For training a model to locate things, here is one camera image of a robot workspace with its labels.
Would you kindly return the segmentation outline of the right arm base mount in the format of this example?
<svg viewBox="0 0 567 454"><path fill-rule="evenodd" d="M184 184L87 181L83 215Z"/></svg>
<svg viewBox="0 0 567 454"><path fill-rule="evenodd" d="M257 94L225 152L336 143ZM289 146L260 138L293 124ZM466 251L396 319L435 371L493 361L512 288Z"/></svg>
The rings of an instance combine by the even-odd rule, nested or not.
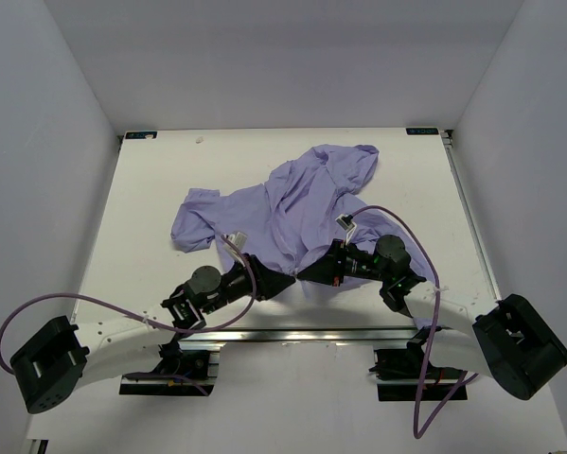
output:
<svg viewBox="0 0 567 454"><path fill-rule="evenodd" d="M381 348L375 351L375 365L369 373L376 378L380 402L412 402L424 357L429 329L420 329L404 348ZM439 402L460 377L453 368L435 367L428 363L422 388L422 400Z"/></svg>

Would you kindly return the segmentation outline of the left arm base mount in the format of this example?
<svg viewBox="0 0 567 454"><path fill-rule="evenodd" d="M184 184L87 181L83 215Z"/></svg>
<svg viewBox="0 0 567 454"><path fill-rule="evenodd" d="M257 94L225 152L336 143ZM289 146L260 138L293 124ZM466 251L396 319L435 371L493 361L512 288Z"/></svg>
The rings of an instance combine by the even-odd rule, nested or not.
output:
<svg viewBox="0 0 567 454"><path fill-rule="evenodd" d="M170 343L160 347L160 361L149 372L124 375L120 395L208 397L214 389L220 365L218 346L182 347Z"/></svg>

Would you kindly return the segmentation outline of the lilac zip-up jacket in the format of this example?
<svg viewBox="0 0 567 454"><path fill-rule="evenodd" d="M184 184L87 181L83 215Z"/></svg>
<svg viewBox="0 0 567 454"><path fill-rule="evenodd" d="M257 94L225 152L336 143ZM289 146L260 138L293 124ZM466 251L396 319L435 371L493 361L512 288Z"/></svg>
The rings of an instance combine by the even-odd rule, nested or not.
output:
<svg viewBox="0 0 567 454"><path fill-rule="evenodd" d="M227 196L192 188L173 221L171 240L185 253L215 243L222 264L230 267L221 235L240 231L247 236L247 253L274 271L293 274L320 258L333 239L344 237L336 222L340 215L354 215L353 242L360 250L372 253L380 236L398 236L412 257L412 270L432 280L427 259L403 228L368 209L358 196L373 177L378 159L371 145L320 145L277 167L265 183Z"/></svg>

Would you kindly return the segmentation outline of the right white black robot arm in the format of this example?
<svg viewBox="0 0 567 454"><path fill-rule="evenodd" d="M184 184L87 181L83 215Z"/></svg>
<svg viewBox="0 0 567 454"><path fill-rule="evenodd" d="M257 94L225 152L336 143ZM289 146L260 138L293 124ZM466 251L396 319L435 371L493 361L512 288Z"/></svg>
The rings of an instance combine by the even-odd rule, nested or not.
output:
<svg viewBox="0 0 567 454"><path fill-rule="evenodd" d="M398 236L380 237L373 253L335 239L297 277L333 287L347 278L379 281L380 296L392 311L434 321L439 329L432 344L407 354L409 369L421 377L440 367L474 372L528 400L567 366L567 348L524 297L491 301L436 288L410 263Z"/></svg>

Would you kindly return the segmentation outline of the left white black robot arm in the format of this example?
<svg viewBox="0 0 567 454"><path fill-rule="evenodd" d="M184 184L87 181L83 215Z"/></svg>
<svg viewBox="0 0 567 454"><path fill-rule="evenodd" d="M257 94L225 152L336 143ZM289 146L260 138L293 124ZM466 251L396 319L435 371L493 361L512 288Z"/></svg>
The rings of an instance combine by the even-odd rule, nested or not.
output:
<svg viewBox="0 0 567 454"><path fill-rule="evenodd" d="M206 315L236 300L269 300L294 281L246 255L226 273L212 266L196 269L169 298L141 314L81 324L55 317L9 361L27 412L51 410L78 388L147 366L158 376L172 376L180 354L165 344L205 330Z"/></svg>

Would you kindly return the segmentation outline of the right blue table label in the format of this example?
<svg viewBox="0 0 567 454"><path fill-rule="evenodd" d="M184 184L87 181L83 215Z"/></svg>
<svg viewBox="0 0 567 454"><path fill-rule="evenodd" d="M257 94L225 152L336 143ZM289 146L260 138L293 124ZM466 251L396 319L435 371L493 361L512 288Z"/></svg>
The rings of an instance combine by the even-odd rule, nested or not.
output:
<svg viewBox="0 0 567 454"><path fill-rule="evenodd" d="M426 127L410 127L405 129L408 135L422 136L422 135L438 135L438 128L426 128Z"/></svg>

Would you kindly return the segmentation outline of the left blue table label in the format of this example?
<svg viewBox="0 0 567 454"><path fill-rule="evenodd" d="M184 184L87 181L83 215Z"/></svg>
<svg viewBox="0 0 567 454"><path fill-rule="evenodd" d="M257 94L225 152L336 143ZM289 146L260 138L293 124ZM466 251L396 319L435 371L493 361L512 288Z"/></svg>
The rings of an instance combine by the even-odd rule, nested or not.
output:
<svg viewBox="0 0 567 454"><path fill-rule="evenodd" d="M157 131L128 131L125 140L152 140L157 137Z"/></svg>

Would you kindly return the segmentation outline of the blue table label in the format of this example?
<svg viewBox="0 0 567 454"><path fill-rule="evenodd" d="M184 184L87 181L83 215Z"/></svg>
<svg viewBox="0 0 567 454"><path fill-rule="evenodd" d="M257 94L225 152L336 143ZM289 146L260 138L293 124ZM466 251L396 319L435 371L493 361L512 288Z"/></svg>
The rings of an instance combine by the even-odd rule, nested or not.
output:
<svg viewBox="0 0 567 454"><path fill-rule="evenodd" d="M125 140L152 140L157 137L157 131L128 131Z"/></svg>
<svg viewBox="0 0 567 454"><path fill-rule="evenodd" d="M422 135L438 135L438 128L426 128L426 127L410 127L405 129L408 135L422 136Z"/></svg>

